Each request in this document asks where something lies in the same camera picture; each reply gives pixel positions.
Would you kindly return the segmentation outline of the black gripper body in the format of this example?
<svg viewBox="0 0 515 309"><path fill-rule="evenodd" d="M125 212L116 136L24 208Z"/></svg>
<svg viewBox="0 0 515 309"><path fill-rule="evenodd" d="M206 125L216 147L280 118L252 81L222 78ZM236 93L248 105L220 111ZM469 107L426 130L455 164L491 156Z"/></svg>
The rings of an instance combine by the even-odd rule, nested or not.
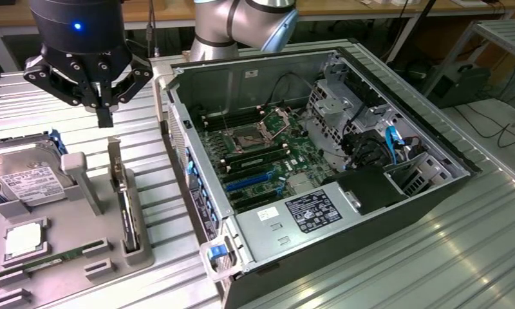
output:
<svg viewBox="0 0 515 309"><path fill-rule="evenodd" d="M121 1L29 1L43 48L28 59L28 69L51 66L68 70L73 57L96 70L104 62L124 70L133 60L124 35Z"/></svg>

